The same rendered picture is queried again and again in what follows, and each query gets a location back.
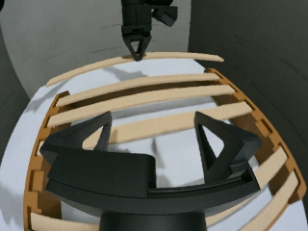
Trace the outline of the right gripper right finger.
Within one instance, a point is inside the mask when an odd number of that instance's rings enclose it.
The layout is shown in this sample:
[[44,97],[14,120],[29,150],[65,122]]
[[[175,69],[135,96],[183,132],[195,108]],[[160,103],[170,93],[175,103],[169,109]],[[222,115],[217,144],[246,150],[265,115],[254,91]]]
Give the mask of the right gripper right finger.
[[[195,111],[193,124],[205,184],[216,182],[229,167],[248,162],[262,144],[258,135],[199,111]],[[223,141],[218,157],[203,126]]]

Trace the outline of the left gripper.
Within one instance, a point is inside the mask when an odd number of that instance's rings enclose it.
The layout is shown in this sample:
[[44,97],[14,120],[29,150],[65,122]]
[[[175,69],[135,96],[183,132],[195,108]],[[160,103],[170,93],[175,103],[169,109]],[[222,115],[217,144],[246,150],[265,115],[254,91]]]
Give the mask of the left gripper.
[[[121,25],[122,38],[134,57],[136,62],[141,62],[144,52],[152,39],[150,31],[152,31],[152,25],[137,25],[136,19],[136,5],[145,5],[145,3],[133,3],[132,5],[122,6],[122,19],[123,25]],[[126,33],[126,34],[125,34]],[[139,41],[137,52],[131,45],[131,42]],[[140,53],[139,56],[137,54]]]

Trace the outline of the light wooden bed slat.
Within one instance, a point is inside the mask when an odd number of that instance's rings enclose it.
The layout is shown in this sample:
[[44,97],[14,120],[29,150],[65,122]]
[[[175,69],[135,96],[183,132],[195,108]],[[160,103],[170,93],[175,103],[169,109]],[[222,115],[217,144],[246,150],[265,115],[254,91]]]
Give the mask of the light wooden bed slat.
[[295,174],[292,173],[269,205],[240,231],[265,231],[285,207],[297,184]]
[[51,128],[54,126],[66,124],[77,120],[93,116],[99,116],[108,111],[111,111],[111,113],[113,113],[149,104],[207,97],[207,96],[233,94],[233,93],[236,92],[230,86],[190,88],[190,89],[180,89],[180,90],[162,90],[162,91],[142,93],[90,105],[84,108],[51,116],[47,127]]
[[[283,149],[280,148],[280,150],[269,161],[267,161],[254,173],[261,189],[275,176],[275,174],[280,170],[280,168],[283,167],[287,160],[288,158],[285,155]],[[256,194],[241,204],[238,204],[215,216],[206,218],[207,228],[236,212]],[[44,218],[35,214],[31,214],[31,225],[33,231],[99,231],[99,225],[85,225],[63,222],[50,218]]]
[[177,74],[138,78],[72,94],[70,96],[59,99],[56,107],[62,107],[70,103],[74,103],[110,92],[127,90],[141,86],[191,81],[214,81],[219,79],[220,78],[216,74]]
[[[216,55],[209,55],[209,54],[199,54],[199,53],[186,53],[186,52],[149,52],[144,53],[143,60],[150,60],[150,59],[199,59],[199,60],[211,60],[211,61],[221,61],[223,62],[224,59],[222,59],[219,56]],[[67,80],[69,78],[100,69],[103,67],[115,65],[115,64],[124,64],[133,62],[135,59],[131,55],[121,56],[112,58],[109,60],[97,62],[94,64],[88,64],[76,69],[73,69],[71,71],[68,71],[62,75],[59,75],[57,77],[54,77],[49,80],[49,82],[46,84],[46,87],[53,86],[57,83],[60,83],[61,81]]]
[[[253,111],[246,103],[241,103],[199,112],[224,121],[238,116],[248,115]],[[108,146],[132,141],[140,141],[192,129],[194,128],[194,114],[195,112],[181,115],[170,115],[113,127]],[[101,130],[96,131],[89,138],[87,138],[83,142],[83,148],[87,150],[94,149],[100,134]]]

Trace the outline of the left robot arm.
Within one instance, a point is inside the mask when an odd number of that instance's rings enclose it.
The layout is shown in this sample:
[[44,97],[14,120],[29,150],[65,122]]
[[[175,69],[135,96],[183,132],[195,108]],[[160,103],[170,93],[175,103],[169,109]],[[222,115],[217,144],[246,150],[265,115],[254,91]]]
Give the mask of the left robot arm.
[[[137,25],[152,24],[152,17],[171,27],[177,19],[178,7],[170,6],[173,0],[121,0],[121,6],[133,3],[145,3],[136,5]],[[155,9],[152,12],[152,9]]]

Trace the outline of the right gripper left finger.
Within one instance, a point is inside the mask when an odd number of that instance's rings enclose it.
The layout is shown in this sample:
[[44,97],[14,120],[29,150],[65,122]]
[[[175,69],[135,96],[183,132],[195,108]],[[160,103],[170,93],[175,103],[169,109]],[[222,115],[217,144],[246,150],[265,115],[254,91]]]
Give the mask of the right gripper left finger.
[[53,133],[49,135],[44,142],[60,144],[65,147],[84,149],[83,142],[103,126],[98,142],[93,150],[107,151],[112,124],[112,115],[111,112],[108,111],[104,114]]

